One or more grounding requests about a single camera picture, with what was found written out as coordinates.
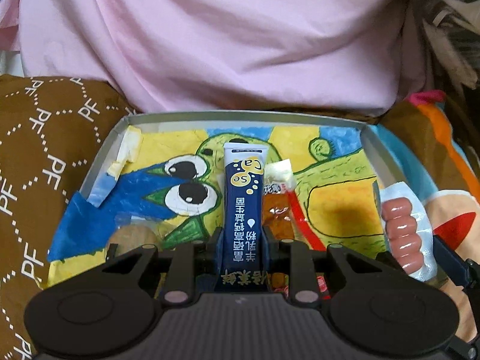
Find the blue milk powder sachet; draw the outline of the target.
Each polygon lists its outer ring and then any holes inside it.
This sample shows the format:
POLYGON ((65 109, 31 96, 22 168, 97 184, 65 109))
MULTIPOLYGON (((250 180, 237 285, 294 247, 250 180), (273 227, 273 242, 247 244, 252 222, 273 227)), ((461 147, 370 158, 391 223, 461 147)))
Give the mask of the blue milk powder sachet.
POLYGON ((224 144, 224 226, 220 288, 262 292, 264 271, 262 205, 266 145, 224 144))

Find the red snack packet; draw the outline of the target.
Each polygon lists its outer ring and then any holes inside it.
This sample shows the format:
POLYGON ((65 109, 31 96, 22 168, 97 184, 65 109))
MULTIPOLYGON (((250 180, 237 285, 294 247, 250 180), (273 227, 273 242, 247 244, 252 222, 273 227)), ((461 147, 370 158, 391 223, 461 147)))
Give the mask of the red snack packet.
POLYGON ((325 245, 309 225, 295 192, 296 179, 289 159, 266 165, 264 172, 263 225, 278 240, 304 242, 324 252, 325 245))

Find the round wrapped biscuit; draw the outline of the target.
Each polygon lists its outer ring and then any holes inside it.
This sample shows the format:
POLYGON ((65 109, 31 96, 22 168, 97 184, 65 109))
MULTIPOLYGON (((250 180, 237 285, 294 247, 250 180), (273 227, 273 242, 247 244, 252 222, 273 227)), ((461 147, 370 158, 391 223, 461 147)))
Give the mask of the round wrapped biscuit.
POLYGON ((117 245, 114 256, 122 255, 143 245, 157 245, 158 239, 155 233, 143 224, 128 224, 119 227, 106 243, 105 251, 108 252, 111 245, 117 245))

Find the sausage pack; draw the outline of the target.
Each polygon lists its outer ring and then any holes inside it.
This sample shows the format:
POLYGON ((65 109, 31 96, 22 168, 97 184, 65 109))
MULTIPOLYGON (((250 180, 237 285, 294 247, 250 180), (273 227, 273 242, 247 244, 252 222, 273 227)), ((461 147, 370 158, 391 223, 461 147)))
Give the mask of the sausage pack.
POLYGON ((438 273, 433 229, 419 198, 404 182, 380 191, 387 248, 410 277, 427 282, 438 273))

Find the grey cardboard tray box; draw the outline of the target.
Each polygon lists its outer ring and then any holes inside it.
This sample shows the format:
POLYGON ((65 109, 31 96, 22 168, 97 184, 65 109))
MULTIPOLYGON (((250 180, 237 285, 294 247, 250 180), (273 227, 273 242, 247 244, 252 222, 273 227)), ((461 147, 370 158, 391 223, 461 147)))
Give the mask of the grey cardboard tray box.
POLYGON ((129 127, 142 128, 148 132, 170 132, 177 130, 190 130, 194 128, 270 127, 277 125, 314 125, 318 127, 333 126, 357 128, 360 131, 361 144, 377 176, 377 195, 381 189, 402 181, 405 178, 399 166, 395 163, 395 159, 392 157, 391 153, 383 145, 377 134, 374 133, 374 127, 364 122, 327 116, 267 111, 180 112, 164 115, 151 114, 124 117, 108 133, 107 138, 97 153, 82 186, 75 194, 87 195, 92 191, 98 183, 98 173, 103 161, 113 159, 120 146, 125 146, 128 153, 132 155, 136 154, 140 141, 137 138, 131 138, 129 141, 124 141, 125 131, 129 127))

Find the brown PF patterned quilt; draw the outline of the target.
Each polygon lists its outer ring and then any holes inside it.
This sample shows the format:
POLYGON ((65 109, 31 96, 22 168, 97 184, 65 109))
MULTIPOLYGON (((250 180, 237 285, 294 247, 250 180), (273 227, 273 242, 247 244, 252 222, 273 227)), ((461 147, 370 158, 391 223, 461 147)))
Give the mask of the brown PF patterned quilt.
POLYGON ((24 307, 45 289, 52 237, 98 150, 133 108, 108 83, 1 76, 1 358, 30 359, 24 307))

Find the plastic bag of clothes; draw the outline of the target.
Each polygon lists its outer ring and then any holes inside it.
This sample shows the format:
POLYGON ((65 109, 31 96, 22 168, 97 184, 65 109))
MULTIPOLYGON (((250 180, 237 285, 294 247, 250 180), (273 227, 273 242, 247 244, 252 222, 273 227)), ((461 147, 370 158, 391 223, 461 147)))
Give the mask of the plastic bag of clothes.
POLYGON ((415 16, 455 91, 479 88, 479 0, 412 0, 415 16))

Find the colourful cartoon blanket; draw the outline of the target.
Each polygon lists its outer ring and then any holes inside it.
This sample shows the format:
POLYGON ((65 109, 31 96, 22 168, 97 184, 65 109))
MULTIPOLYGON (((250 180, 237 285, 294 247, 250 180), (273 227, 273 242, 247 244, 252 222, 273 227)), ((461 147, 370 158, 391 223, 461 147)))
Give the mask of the colourful cartoon blanket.
POLYGON ((383 145, 424 204, 436 234, 479 261, 479 142, 471 119, 441 90, 410 95, 378 118, 383 145))

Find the colourful crocodile drawing paper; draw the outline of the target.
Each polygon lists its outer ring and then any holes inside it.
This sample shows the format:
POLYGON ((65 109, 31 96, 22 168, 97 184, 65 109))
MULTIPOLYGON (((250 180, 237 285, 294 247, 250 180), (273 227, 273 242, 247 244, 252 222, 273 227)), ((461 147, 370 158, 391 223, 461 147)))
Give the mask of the colourful crocodile drawing paper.
POLYGON ((307 222, 325 247, 339 243, 370 257, 386 244, 377 213, 377 176, 354 127, 254 126, 148 132, 128 127, 136 154, 121 145, 104 160, 97 184, 76 193, 49 248, 48 284, 106 260, 110 236, 148 226, 161 250, 205 241, 223 223, 224 144, 268 147, 271 164, 289 159, 307 222))

